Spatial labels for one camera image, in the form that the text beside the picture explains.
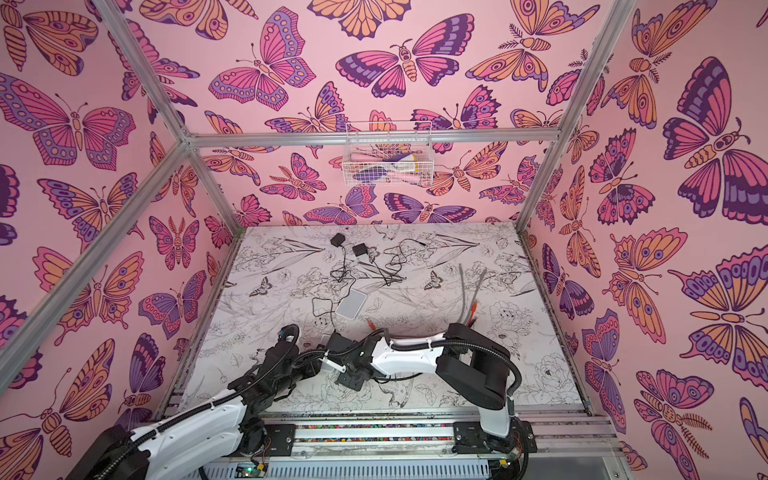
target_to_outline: robotic arm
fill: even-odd
[[[379,329],[352,341],[334,332],[327,345],[304,353],[296,345],[298,336],[298,326],[284,327],[261,365],[203,405],[132,432],[119,425],[105,430],[67,480],[175,480],[179,472],[234,452],[251,456],[266,437],[260,413],[279,393],[290,394],[297,382],[321,369],[338,370],[336,382],[357,391],[373,378],[436,373],[478,406],[487,447],[507,454],[516,445],[510,424],[520,372],[507,349],[467,326],[452,323],[443,333],[419,339],[393,339]],[[468,351],[472,351],[469,364],[459,359]],[[507,388],[510,372],[515,380]]]

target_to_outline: line art butterfly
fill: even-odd
[[[694,213],[709,217],[720,201],[720,159],[723,153],[723,216],[731,220],[768,225],[768,163],[748,151],[731,149],[739,138],[751,142],[739,129],[723,134],[730,117],[731,86],[720,60],[707,57],[686,83],[677,111],[696,123],[672,117],[664,124],[667,149],[664,158],[673,160],[690,154],[685,168],[702,168],[677,190],[694,204]],[[710,143],[710,135],[716,139]]]
[[[422,204],[413,197],[403,194],[384,194],[387,208],[395,212],[392,218],[405,223],[458,223],[467,220],[477,213],[477,210],[460,205],[438,207],[438,204]]]
[[[659,14],[648,23],[640,23],[640,9],[635,10],[632,18],[632,43],[646,58],[633,58],[629,61],[629,68],[637,75],[619,80],[611,87],[600,103],[601,108],[611,99],[616,99],[616,104],[622,110],[629,107],[627,112],[633,122],[641,127],[655,128],[656,99],[645,72],[648,72],[654,83],[658,83],[659,74],[654,67],[672,55],[671,51],[664,51],[698,25],[716,3],[717,0],[690,0],[675,7],[666,19]]]
[[[375,37],[382,22],[402,20],[411,0],[312,0],[307,9],[319,17],[341,18],[341,30],[363,40]]]
[[[464,155],[459,159],[458,166],[453,167],[453,172],[435,172],[432,186],[427,189],[430,195],[445,195],[454,184],[454,179],[464,190],[470,191],[471,185],[467,177],[477,178],[478,180],[489,180],[502,169],[497,165],[501,160],[504,151],[507,149],[507,142],[496,141],[488,144],[485,148],[475,154],[472,159],[462,168]]]
[[[549,0],[529,2],[527,0],[511,0],[512,9],[525,33],[532,35],[523,38],[523,32],[514,24],[509,24],[509,31],[517,40],[506,41],[499,45],[500,49],[515,48],[487,60],[484,60],[466,72],[468,78],[485,81],[499,81],[512,76],[512,80],[538,80],[538,90],[547,89],[549,73],[544,62],[531,52],[544,51],[551,44],[543,38],[533,36],[559,35],[582,26],[600,9],[600,5],[592,5],[581,15],[572,14],[563,2],[555,2],[551,6]]]
[[[543,277],[549,294],[560,296],[560,311],[569,319],[573,320],[574,314],[583,316],[594,310],[594,300],[587,290],[573,280],[566,280],[568,274],[546,243],[541,248],[541,264],[546,270]]]
[[[373,193],[373,185],[358,185],[352,187],[341,203],[332,207],[320,207],[312,209],[304,214],[308,221],[320,223],[335,223],[336,225],[357,225],[357,217],[370,218],[378,215],[379,211],[373,206],[376,194]]]
[[[259,19],[246,0],[226,0],[226,2],[240,13]],[[155,22],[183,27],[190,27],[200,20],[195,27],[195,33],[209,40],[221,40],[229,28],[227,13],[221,5],[221,0],[195,0],[191,3],[174,0],[143,0],[139,5],[139,13],[144,18]]]
[[[244,104],[254,98],[278,111],[288,102],[282,85],[305,87],[315,74],[301,55],[304,39],[299,35],[299,16],[278,8],[261,30],[259,54],[253,53],[253,67],[236,67],[219,73],[208,86],[218,99],[232,98]]]
[[[46,165],[72,165],[78,151],[85,149],[94,167],[117,170],[117,147],[127,145],[128,135],[136,129],[131,114],[119,108],[95,108],[82,118],[70,109],[67,115],[37,88],[3,73],[0,107],[7,122],[34,132],[32,139]]]
[[[647,390],[640,394],[646,402],[635,399],[637,413],[650,423],[650,434],[656,443],[674,460],[680,474],[687,480],[698,480],[699,473],[683,438],[672,426],[677,425],[688,445],[702,458],[710,456],[687,427],[712,430],[710,423],[695,413],[680,415],[675,409],[692,409],[706,402],[715,391],[707,380],[698,376],[678,379],[666,370],[658,370],[656,379],[649,372],[637,372],[637,381]]]
[[[25,416],[30,419],[39,419],[41,422],[39,427],[0,438],[0,445],[3,445],[0,461],[15,469],[15,472],[8,472],[7,470],[3,472],[4,475],[7,474],[5,475],[6,478],[11,478],[8,475],[17,474],[16,478],[26,480],[35,474],[40,463],[45,436],[48,437],[48,441],[56,453],[66,457],[72,456],[72,435],[65,425],[65,420],[87,422],[99,416],[107,408],[112,397],[112,384],[107,383],[107,380],[113,358],[114,340],[107,339],[96,347],[96,350],[80,368],[66,395],[61,399],[57,412],[54,411],[54,406],[56,405],[58,387],[64,377],[72,371],[72,368],[68,368],[61,376],[54,387],[51,406],[43,410],[40,415],[33,417],[26,413],[20,413],[0,420],[0,422],[4,422],[17,416]]]
[[[270,178],[276,182],[289,182],[287,184],[272,184],[261,187],[259,190],[268,195],[280,195],[288,199],[294,199],[301,197],[302,200],[312,201],[315,200],[315,196],[318,190],[325,190],[326,185],[317,180],[320,174],[317,170],[309,167],[306,164],[306,160],[299,154],[292,154],[290,158],[290,167],[293,170],[293,177],[290,170],[282,165],[278,165],[283,174],[286,177],[274,177],[270,175]]]
[[[431,110],[422,108],[416,109],[411,115],[411,120],[416,122],[417,130],[428,130],[430,125],[434,130],[458,130],[460,128],[496,128],[496,109],[501,104],[491,96],[493,90],[480,85],[467,97],[464,102],[461,116],[458,114],[458,104],[456,104],[456,115],[451,115],[445,107],[442,109],[447,117]],[[453,148],[453,143],[445,142],[442,144],[433,144],[432,148],[439,154],[444,154]]]
[[[768,390],[768,345],[744,325],[756,325],[768,334],[765,326],[751,323],[750,316],[765,313],[761,308],[758,313],[743,315],[768,285],[768,245],[752,249],[750,253],[735,255],[723,260],[712,270],[692,272],[689,275],[668,270],[683,282],[681,291],[701,305],[717,312],[692,312],[696,318],[710,322],[688,336],[690,351],[680,355],[687,359],[701,355],[707,360],[725,365],[733,358],[733,372],[745,382],[752,382],[757,387]]]
[[[475,17],[467,13],[456,15],[433,25],[410,50],[406,47],[406,43],[411,41],[409,38],[402,45],[390,46],[398,48],[397,55],[381,50],[358,51],[339,60],[336,70],[347,80],[364,88],[378,78],[371,89],[376,98],[391,94],[403,97],[406,94],[406,77],[416,81],[417,71],[433,87],[446,75],[456,73],[456,60],[436,55],[459,56],[464,53],[474,29]]]
[[[147,423],[152,418],[152,411],[143,407],[152,400],[147,392],[160,388],[163,385],[163,368],[165,357],[160,356],[160,350],[149,333],[142,333],[136,340],[131,366],[129,369],[129,385],[131,395],[123,392],[123,403],[118,413],[126,406],[125,411],[114,423],[120,425],[126,432],[130,432],[141,423]]]
[[[38,268],[35,276],[40,280],[40,288],[46,292],[50,292],[54,286],[58,285],[72,266],[72,262],[67,257],[46,247],[39,247],[38,254],[32,258],[32,261]],[[105,265],[104,274],[99,281],[91,279],[58,321],[58,325],[64,329],[64,332],[54,341],[54,345],[61,345],[67,333],[76,332],[81,327],[90,325],[91,320],[96,317],[100,317],[104,323],[121,323],[123,328],[127,329],[128,324],[123,317],[131,306],[131,294],[136,290],[136,284],[141,277],[142,265],[144,265],[144,257],[141,252],[128,255],[109,276],[107,276],[109,266]]]
[[[624,177],[629,167],[627,159],[632,153],[634,139],[637,131],[632,128],[624,129],[620,137],[608,139],[605,153],[600,154],[589,167],[589,181],[593,184],[608,182],[600,189],[600,194],[608,195],[598,207],[598,220],[601,223],[611,225],[621,218],[630,225],[643,212],[654,204],[656,197],[643,187],[632,184],[622,184],[623,180],[635,178]]]
[[[155,293],[142,299],[139,303],[139,315],[146,316],[151,325],[161,324],[165,338],[170,339],[181,328],[181,319],[192,323],[197,319],[197,304],[203,296],[205,287],[205,271],[193,273],[187,286],[180,291],[171,289],[176,296],[169,293]]]
[[[183,264],[184,268],[190,266],[192,260],[191,253],[195,248],[195,237],[200,231],[200,221],[195,220],[190,223],[187,229],[184,229],[186,220],[182,217],[178,229],[173,217],[168,217],[168,226],[159,221],[156,217],[149,217],[149,227],[152,233],[157,237],[157,252],[165,255],[165,266],[173,270],[174,266]]]
[[[587,237],[581,232],[586,230],[584,223],[578,218],[579,210],[581,210],[581,199],[584,197],[584,165],[579,165],[579,168],[574,174],[574,179],[571,182],[571,186],[567,191],[563,193],[560,198],[560,211],[570,223],[567,223],[560,229],[560,235],[568,235],[571,233],[571,238],[568,239],[568,246],[565,248],[565,256],[568,259],[568,263],[573,266],[581,265],[584,270],[595,278],[600,278],[601,269],[598,262],[598,256],[594,254],[592,245],[587,241]],[[584,213],[587,214],[587,204],[584,205]]]
[[[511,185],[486,188],[480,192],[480,198],[490,198],[491,202],[500,200],[506,205],[519,205],[525,201],[525,194],[530,191],[536,177],[539,165],[535,162],[536,155],[524,157],[518,165],[518,179],[512,180]]]
[[[652,230],[640,235],[637,240],[630,235],[617,241],[611,234],[611,240],[616,244],[614,260],[619,271],[611,276],[611,281],[608,288],[603,290],[603,295],[610,292],[618,306],[626,305],[627,312],[634,319],[635,324],[654,342],[666,343],[667,336],[664,333],[661,314],[641,284],[658,295],[658,292],[653,291],[645,280],[648,276],[661,275],[646,272],[669,260],[680,250],[687,238],[687,233],[677,228]]]
[[[590,387],[600,394],[600,402],[603,410],[608,412],[617,432],[627,433],[627,413],[624,411],[624,402],[621,401],[621,393],[611,376],[613,367],[619,361],[611,365],[610,361],[616,355],[619,348],[619,317],[611,309],[605,310],[605,315],[594,324],[594,329],[583,329],[581,339],[584,349],[592,356],[584,364],[584,376]]]
[[[4,2],[2,6],[2,18],[8,24],[3,29],[5,47],[16,68],[22,71],[27,61],[27,40],[22,32],[26,24],[29,38],[49,64],[73,77],[82,73],[85,62],[77,54],[96,40],[98,25],[74,12],[34,12],[22,16],[16,7],[23,1]]]
[[[96,196],[93,197],[77,187],[50,178],[39,179],[38,185],[48,195],[59,215],[67,220],[73,219],[73,230],[81,240],[80,253],[85,252],[138,188],[135,173],[126,174],[118,180],[106,198],[104,188],[101,189],[101,195],[91,188]]]

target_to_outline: butterfly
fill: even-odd
[[[198,78],[200,77],[200,74],[189,67],[180,65],[173,60],[160,58],[160,53],[157,51],[154,45],[152,45],[152,42],[149,41],[149,38],[147,38],[147,36],[144,34],[144,31],[141,30],[141,26],[132,20],[126,21],[128,22],[128,27],[131,30],[131,33],[138,41],[139,46],[141,46],[141,51],[144,53],[144,56],[147,57],[147,60],[152,66],[152,70],[157,75],[157,79],[170,101],[174,102],[175,104],[190,105],[191,107],[196,107],[197,102],[195,100],[192,100],[175,88],[168,86],[174,84],[174,81],[168,77]],[[144,90],[144,86],[141,84],[141,79],[138,77],[138,75],[136,75],[136,72],[131,66],[131,63],[123,54],[123,51],[120,49],[120,45],[118,45],[118,43],[114,40],[111,33],[109,34],[109,38],[112,40],[114,50],[120,57],[123,68],[126,70],[126,72],[123,73],[123,100],[131,100],[134,95],[136,95],[136,92],[139,91],[139,88],[141,88],[141,96],[145,96],[147,92]],[[147,98],[147,114],[149,115],[150,123],[153,124],[155,118],[157,118],[157,107],[154,105],[151,98]]]
[[[621,241],[616,241],[611,234],[611,240],[616,244],[614,252],[619,271],[611,276],[608,288],[603,290],[603,294],[611,292],[618,306],[626,305],[627,312],[634,319],[635,324],[654,342],[666,343],[667,337],[664,334],[661,315],[641,284],[645,283],[647,276],[661,275],[644,272],[669,260],[683,246],[687,238],[687,233],[677,228],[652,230],[641,235],[637,240],[630,235],[622,237]]]
[[[272,283],[264,277],[261,279],[261,284],[253,292],[249,293],[248,296],[267,295],[272,287]]]
[[[8,165],[0,164],[0,218],[10,218],[16,213],[18,202],[18,177]],[[16,229],[0,222],[0,247],[10,245],[16,240]]]
[[[582,26],[600,10],[600,5],[593,5],[581,15],[571,14],[563,2],[549,5],[549,0],[527,2],[526,0],[511,0],[512,9],[520,22],[520,26],[528,35],[549,36],[559,35]],[[517,40],[507,41],[498,47],[500,49],[514,48],[518,45],[532,51],[544,51],[551,44],[542,38],[523,38],[523,32],[514,24],[509,24],[509,31]],[[544,62],[525,48],[501,53],[484,60],[466,72],[468,78],[485,81],[504,80],[512,76],[512,80],[538,80],[538,90],[547,89],[549,73]]]
[[[701,405],[714,394],[715,388],[701,377],[688,376],[678,379],[666,370],[658,370],[655,380],[649,372],[637,372],[637,381],[647,390],[640,391],[646,402],[634,400],[637,413],[650,423],[651,435],[656,443],[670,454],[680,474],[686,480],[698,480],[699,473],[696,471],[694,460],[672,424],[680,427],[683,437],[694,452],[703,458],[709,458],[686,425],[706,430],[712,430],[712,426],[699,415],[680,415],[675,409],[692,409]]]
[[[672,117],[664,124],[667,149],[664,158],[673,160],[690,154],[685,168],[704,165],[688,177],[677,190],[694,204],[694,213],[704,218],[712,215],[720,201],[720,159],[718,152],[733,146],[741,135],[723,134],[730,116],[731,86],[728,72],[720,60],[705,58],[686,83],[677,111],[703,127],[683,118]],[[710,143],[710,135],[717,137]],[[768,225],[768,163],[747,151],[731,149],[723,153],[725,187],[723,216],[731,220]]]
[[[78,150],[85,148],[94,167],[117,170],[117,147],[126,145],[128,135],[136,129],[131,114],[114,107],[95,108],[82,118],[72,111],[70,119],[52,98],[3,73],[0,92],[5,120],[34,132],[32,139],[46,165],[72,165]]]
[[[152,165],[157,166],[165,158],[165,149],[160,139],[154,132],[150,133],[149,140],[149,158],[152,160]],[[160,188],[160,192],[155,195],[153,202],[163,200],[165,195],[173,187],[174,196],[181,192],[181,201],[184,202],[184,208],[192,217],[197,217],[192,208],[192,200],[194,200],[194,188],[197,186],[197,174],[194,172],[194,168],[191,165],[187,165],[186,168],[182,165],[177,172],[168,178],[165,184]]]
[[[184,264],[184,268],[190,266],[191,253],[195,248],[195,237],[200,231],[200,221],[195,220],[190,223],[187,229],[184,229],[186,220],[182,217],[179,228],[176,228],[173,217],[168,217],[168,226],[159,221],[156,217],[149,217],[149,227],[152,233],[157,237],[157,252],[165,255],[165,266],[173,270],[175,265]]]
[[[590,182],[593,184],[608,182],[600,189],[601,194],[608,193],[598,207],[598,220],[601,223],[611,225],[621,218],[631,225],[637,216],[647,212],[656,200],[656,197],[643,187],[621,183],[623,180],[637,176],[622,177],[623,173],[626,173],[624,165],[627,164],[627,159],[632,153],[636,133],[634,128],[624,129],[620,137],[609,138],[605,153],[600,154],[589,168]]]
[[[415,198],[403,194],[384,194],[384,203],[395,212],[392,218],[406,223],[414,223],[417,220],[427,223],[458,223],[477,213],[474,208],[459,205],[437,208],[435,204],[424,206]]]
[[[221,72],[208,90],[216,98],[232,98],[241,104],[255,98],[260,104],[278,111],[288,102],[288,92],[281,85],[288,83],[301,88],[315,79],[309,65],[298,56],[302,48],[304,39],[299,35],[299,16],[280,7],[264,22],[261,30],[261,60],[253,53],[253,67]]]
[[[524,157],[518,165],[518,179],[509,178],[511,185],[486,188],[480,192],[480,198],[490,198],[491,202],[500,200],[505,205],[519,205],[525,200],[525,194],[530,191],[536,177],[539,165],[535,162],[536,155]]]
[[[611,376],[613,367],[609,362],[619,348],[619,317],[611,309],[605,310],[605,315],[594,324],[594,329],[583,329],[581,340],[584,349],[592,356],[591,361],[584,364],[584,376],[590,387],[600,394],[600,401],[617,432],[627,433],[627,414],[624,402],[621,401],[619,388]]]
[[[680,357],[686,359],[701,355],[707,360],[726,365],[733,357],[735,373],[744,381],[748,380],[755,386],[768,390],[768,373],[763,368],[768,361],[768,345],[742,325],[750,323],[747,317],[762,315],[765,309],[746,316],[740,313],[752,305],[768,285],[768,278],[764,274],[766,266],[768,245],[761,249],[754,248],[751,253],[733,256],[730,260],[723,260],[715,267],[717,275],[711,270],[689,275],[668,270],[683,282],[683,293],[698,303],[717,310],[717,313],[692,312],[692,316],[715,322],[724,321],[691,333],[688,336],[690,351]],[[768,333],[768,329],[764,326],[762,328]]]
[[[294,199],[301,197],[302,200],[312,201],[315,200],[315,196],[312,194],[317,193],[318,190],[325,190],[326,185],[317,180],[320,175],[317,170],[310,168],[306,164],[306,160],[299,154],[292,154],[290,157],[290,167],[293,170],[293,174],[296,178],[293,178],[290,170],[278,165],[278,168],[283,171],[285,177],[274,177],[270,175],[270,178],[276,182],[289,182],[288,184],[272,184],[261,187],[259,190],[268,195],[281,195],[285,198]]]
[[[474,29],[475,17],[466,13],[456,15],[432,26],[410,50],[406,47],[406,43],[411,41],[409,38],[402,45],[390,46],[398,48],[397,55],[381,50],[358,51],[339,60],[336,70],[347,80],[364,88],[378,78],[371,89],[376,98],[390,94],[402,97],[406,94],[406,77],[416,81],[417,69],[427,84],[433,87],[446,75],[456,73],[456,60],[431,55],[458,57],[464,53]]]
[[[39,247],[38,255],[32,258],[32,261],[38,268],[35,276],[40,280],[40,288],[46,292],[50,292],[54,286],[58,285],[72,266],[72,262],[67,257],[46,247]],[[107,276],[109,266],[105,265],[101,280],[91,279],[58,321],[58,325],[64,329],[64,332],[54,341],[54,345],[61,345],[67,333],[76,332],[81,327],[88,326],[97,316],[101,317],[105,323],[122,323],[123,328],[127,329],[128,325],[123,317],[131,306],[131,294],[136,290],[143,264],[144,257],[141,252],[135,252],[120,262],[109,276]]]
[[[103,198],[104,188],[101,190],[101,196],[91,188],[97,197],[94,198],[83,190],[59,180],[38,180],[38,185],[43,188],[43,193],[48,195],[58,214],[67,220],[73,219],[73,230],[81,240],[81,253],[85,252],[101,230],[120,211],[126,200],[133,196],[138,188],[137,184],[136,174],[129,173],[114,184],[106,198]]]
[[[232,243],[232,232],[226,223],[209,215],[205,217],[205,226],[210,230],[210,239],[214,242],[216,248],[221,248],[225,243],[229,245]]]
[[[558,165],[557,170],[552,172],[547,186],[544,187],[544,193],[541,194],[541,200],[536,204],[536,216],[544,221],[544,225],[549,226],[549,230],[554,230],[554,210],[552,210],[552,201],[554,197],[552,192],[558,187],[560,179],[563,177],[563,167]]]
[[[112,397],[112,384],[107,383],[107,380],[113,358],[114,340],[107,339],[88,357],[67,390],[57,412],[54,411],[54,405],[56,405],[58,383],[54,388],[53,403],[40,415],[35,417],[26,413],[14,415],[14,417],[39,419],[41,425],[0,438],[0,445],[2,445],[0,462],[6,468],[14,469],[13,472],[3,471],[5,478],[11,478],[10,475],[24,480],[32,478],[40,463],[43,440],[46,435],[59,455],[72,457],[72,435],[69,428],[64,425],[64,420],[87,422],[99,416],[107,408]],[[61,379],[63,380],[71,371],[71,368],[67,369]]]
[[[458,161],[458,166],[453,167],[453,172],[435,172],[432,186],[427,189],[427,193],[435,196],[447,194],[453,187],[454,178],[464,190],[469,192],[470,184],[467,177],[477,178],[478,180],[488,180],[498,175],[498,172],[502,167],[501,165],[497,165],[497,163],[501,160],[504,150],[506,149],[507,142],[505,141],[496,141],[492,144],[488,144],[488,146],[472,157],[464,168],[461,168],[462,160],[464,159],[464,156],[462,155]]]
[[[74,12],[35,12],[22,16],[16,7],[23,1],[6,2],[2,7],[2,18],[8,24],[3,30],[5,47],[16,68],[22,71],[27,61],[27,41],[22,33],[22,26],[26,24],[29,38],[49,64],[73,77],[82,73],[85,62],[77,53],[96,40],[96,23]]]
[[[256,12],[246,0],[227,0],[240,13],[253,17]],[[193,0],[192,2],[176,2],[174,0],[144,0],[139,5],[139,13],[144,18],[155,22],[189,27],[200,20],[195,27],[195,33],[209,40],[221,40],[227,34],[229,23],[227,13],[220,0]]]
[[[550,295],[554,293],[560,296],[560,311],[565,312],[568,318],[573,320],[574,314],[587,315],[594,310],[594,301],[587,290],[573,280],[566,280],[568,276],[558,263],[558,258],[546,243],[541,248],[541,262],[544,265],[544,282]]]
[[[272,214],[266,208],[259,206],[259,199],[254,194],[240,199],[240,209],[235,207],[235,218],[242,227],[258,227],[259,223],[267,222],[272,218]]]
[[[125,392],[123,393],[124,399],[118,413],[123,406],[127,408],[114,423],[123,427],[126,432],[130,432],[141,423],[149,422],[152,418],[152,411],[142,407],[142,405],[146,405],[152,400],[152,396],[147,392],[163,385],[165,357],[158,357],[158,355],[160,355],[160,350],[152,336],[149,333],[142,333],[136,340],[136,346],[131,355],[129,382],[133,395],[126,396]]]
[[[181,319],[192,323],[197,318],[197,301],[203,296],[205,271],[193,273],[187,286],[176,296],[155,293],[139,303],[139,315],[146,316],[151,325],[162,324],[165,338],[170,339],[181,328]]]
[[[307,8],[319,17],[341,18],[342,31],[363,40],[375,37],[381,22],[402,20],[411,0],[312,0]]]
[[[448,117],[443,117],[441,114],[431,110],[418,109],[413,111],[411,120],[416,122],[417,130],[429,130],[430,128],[435,130],[496,128],[496,119],[493,117],[496,115],[496,109],[501,107],[502,104],[498,103],[491,96],[491,93],[493,93],[493,90],[486,88],[484,85],[480,85],[473,90],[467,97],[467,101],[464,102],[464,108],[462,108],[460,117],[458,115],[458,104],[456,104],[456,115],[451,115],[445,108],[442,110]],[[444,154],[453,148],[453,143],[433,144],[432,148],[435,152]]]
[[[304,115],[306,118],[273,118],[267,120],[264,124],[273,129],[279,131],[281,134],[291,134],[293,132],[303,133],[315,133],[315,132],[330,132],[330,131],[358,131],[357,128],[348,124],[348,120],[344,112],[344,103],[341,101],[341,97],[336,93],[336,87],[333,86],[333,82],[329,81],[323,88],[320,88],[320,93],[317,95],[315,101],[315,115],[304,115],[299,112],[299,115]],[[312,150],[312,155],[317,158],[317,151],[323,148],[322,145],[308,145]]]
[[[716,3],[717,0],[691,0],[681,3],[667,15],[666,20],[663,15],[656,15],[647,24],[640,23],[640,9],[635,10],[632,19],[632,43],[637,51],[647,58],[633,58],[629,61],[629,68],[637,75],[619,80],[608,90],[600,106],[604,107],[615,98],[619,108],[629,106],[627,111],[633,122],[649,129],[655,128],[656,100],[644,72],[647,71],[650,79],[658,83],[659,74],[654,67],[672,55],[670,51],[664,54],[663,52],[701,22]]]
[[[579,165],[579,168],[574,174],[574,179],[571,182],[568,191],[563,193],[560,198],[560,211],[570,223],[567,223],[560,229],[560,235],[568,235],[573,232],[571,238],[568,240],[568,246],[565,249],[565,256],[568,258],[568,263],[573,266],[581,265],[584,270],[595,278],[600,278],[601,270],[598,262],[598,256],[594,254],[592,245],[587,241],[587,237],[581,232],[587,230],[584,228],[584,224],[581,219],[578,218],[578,212],[581,209],[581,198],[584,196],[584,165]],[[587,205],[584,205],[584,214],[587,214]]]
[[[379,211],[373,206],[375,199],[376,194],[373,193],[373,185],[358,185],[352,187],[343,204],[339,198],[338,206],[312,209],[304,214],[304,218],[310,222],[356,225],[356,217],[370,218],[379,214]]]
[[[437,276],[437,273],[433,270],[429,274],[429,283],[426,284],[424,290],[431,290],[433,288],[442,288],[442,278]]]
[[[571,152],[571,163],[575,164],[581,160],[581,154],[587,150],[592,149],[600,141],[600,134],[594,130],[584,130],[589,125],[581,125],[581,119],[579,119],[578,125],[571,133],[571,138],[568,140],[568,148],[565,153]]]
[[[523,110],[522,108],[516,108],[512,111],[509,117],[512,120],[512,124],[516,126],[516,128],[555,128],[560,124],[560,120],[563,118],[562,112],[562,110],[558,110],[548,117],[543,111],[539,111],[538,113],[544,115],[544,120],[542,120],[536,115],[532,114],[530,111]],[[525,145],[527,143],[527,140],[519,141],[518,145]]]

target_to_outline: orange butterfly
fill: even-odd
[[[40,462],[43,449],[43,435],[48,435],[48,441],[59,454],[72,456],[72,435],[63,420],[71,422],[86,422],[99,416],[109,405],[112,397],[112,384],[107,383],[109,368],[114,357],[114,340],[107,339],[96,348],[83,367],[74,378],[72,385],[54,412],[56,404],[56,389],[61,380],[72,371],[67,369],[54,389],[53,403],[43,410],[40,415],[31,416],[26,413],[13,415],[5,420],[17,416],[25,416],[31,419],[40,419],[39,428],[27,429],[0,438],[0,465],[3,465],[2,478],[14,478],[29,480],[34,474]]]
[[[256,12],[246,0],[227,0],[227,3],[249,17],[256,20]],[[171,23],[189,27],[200,20],[195,32],[209,40],[221,40],[227,34],[229,23],[227,14],[220,0],[191,0],[179,2],[178,0],[144,0],[139,6],[139,13],[144,18],[160,23]]]
[[[659,74],[655,66],[667,60],[672,52],[662,53],[691,31],[707,16],[717,0],[693,0],[681,3],[667,15],[656,15],[647,24],[640,23],[640,9],[634,12],[632,19],[632,43],[634,47],[647,58],[633,58],[629,68],[638,74],[627,77],[611,87],[603,98],[601,107],[616,99],[619,108],[629,106],[629,118],[643,127],[656,127],[656,100],[650,88],[650,82],[645,78],[648,72],[654,83],[659,82]]]
[[[48,63],[67,75],[79,75],[84,62],[72,52],[84,51],[96,40],[96,23],[72,12],[35,12],[22,17],[15,7],[23,1],[0,5],[2,18],[8,24],[3,30],[5,47],[16,68],[22,71],[27,61],[27,41],[21,30],[26,23],[29,37]]]
[[[437,197],[447,194],[453,187],[454,178],[464,190],[469,192],[469,179],[465,174],[472,178],[477,178],[478,180],[487,180],[495,177],[502,169],[497,163],[501,160],[506,148],[507,142],[505,141],[497,141],[489,144],[487,147],[480,150],[464,168],[461,168],[462,160],[464,158],[462,156],[458,161],[458,166],[453,167],[453,172],[435,172],[432,187],[427,189],[427,193]]]
[[[571,186],[568,188],[568,191],[563,193],[560,199],[560,211],[563,213],[563,217],[571,220],[570,223],[560,229],[560,235],[568,235],[573,232],[571,239],[568,241],[568,247],[565,249],[565,256],[568,258],[568,262],[573,266],[581,265],[587,273],[600,278],[601,271],[598,257],[594,254],[592,245],[587,242],[587,237],[581,232],[582,230],[589,232],[589,230],[584,228],[584,224],[578,218],[579,210],[581,210],[581,198],[583,196],[584,165],[579,165]],[[584,214],[586,213],[587,204],[584,205]]]

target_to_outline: white wire basket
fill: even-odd
[[[371,131],[376,123],[347,123],[341,162],[344,184],[347,187],[360,184],[431,187],[435,173],[432,123],[420,121],[419,130],[416,130],[414,121],[389,121],[387,126],[390,130],[384,131],[386,134],[383,136],[381,131]],[[359,130],[352,131],[350,126]]]

